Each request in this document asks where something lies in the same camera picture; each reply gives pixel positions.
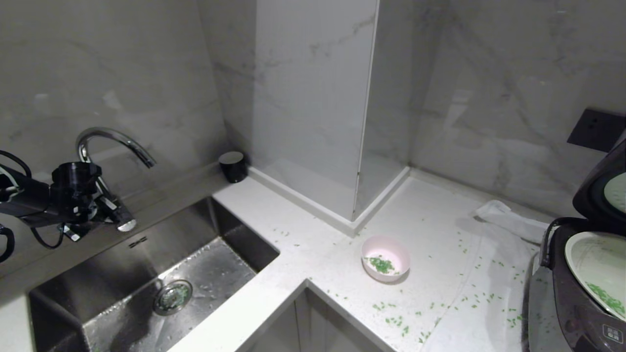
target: sink drain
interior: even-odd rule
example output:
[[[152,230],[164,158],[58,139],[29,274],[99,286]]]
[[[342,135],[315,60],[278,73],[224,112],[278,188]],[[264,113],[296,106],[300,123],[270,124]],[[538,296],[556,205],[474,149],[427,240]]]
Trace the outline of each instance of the sink drain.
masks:
[[[158,292],[153,309],[159,315],[174,314],[192,298],[193,287],[185,280],[176,280],[167,284]]]

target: black cup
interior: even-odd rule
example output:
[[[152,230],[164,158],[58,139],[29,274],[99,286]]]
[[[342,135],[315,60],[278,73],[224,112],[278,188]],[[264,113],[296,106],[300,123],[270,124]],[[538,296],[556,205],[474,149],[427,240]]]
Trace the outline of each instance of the black cup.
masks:
[[[244,155],[240,152],[224,153],[219,158],[220,167],[231,184],[243,181],[248,176]]]

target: faucet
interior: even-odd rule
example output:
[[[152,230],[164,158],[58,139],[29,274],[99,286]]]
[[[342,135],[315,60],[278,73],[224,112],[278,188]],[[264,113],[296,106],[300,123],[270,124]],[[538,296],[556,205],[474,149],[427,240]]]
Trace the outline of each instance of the faucet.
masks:
[[[82,162],[91,162],[87,146],[93,137],[104,137],[121,143],[126,148],[130,149],[148,168],[157,164],[154,158],[132,138],[116,130],[104,127],[87,128],[78,135],[76,139],[76,149],[78,150],[78,157]],[[106,186],[101,176],[96,180],[96,188],[101,194],[101,197],[95,200],[96,206],[98,210],[105,213],[109,220],[108,222],[115,223],[117,229],[122,232],[128,232],[134,229],[137,225],[137,220],[135,220],[121,200],[109,191],[109,188]]]

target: wall outlet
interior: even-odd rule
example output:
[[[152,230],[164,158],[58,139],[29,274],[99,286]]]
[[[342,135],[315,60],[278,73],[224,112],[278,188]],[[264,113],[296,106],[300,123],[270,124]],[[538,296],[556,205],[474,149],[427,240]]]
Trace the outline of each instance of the wall outlet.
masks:
[[[585,109],[567,143],[609,152],[626,129],[626,116]]]

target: marble wall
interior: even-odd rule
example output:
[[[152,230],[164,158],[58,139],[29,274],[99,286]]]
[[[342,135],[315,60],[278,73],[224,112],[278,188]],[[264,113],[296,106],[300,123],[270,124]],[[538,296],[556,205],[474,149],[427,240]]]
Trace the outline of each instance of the marble wall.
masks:
[[[605,154],[566,140],[589,106],[626,113],[625,14],[613,0],[451,0],[411,163],[575,215]]]
[[[409,162],[447,0],[380,0],[355,218]]]
[[[352,218],[376,0],[198,0],[229,138]]]
[[[124,147],[94,140],[94,160],[122,197],[229,149],[194,0],[6,0],[0,28],[0,149],[35,178],[49,182],[77,160],[76,136],[93,126],[129,134],[158,161],[147,170]],[[17,251],[38,246],[13,218],[0,223],[17,230]]]

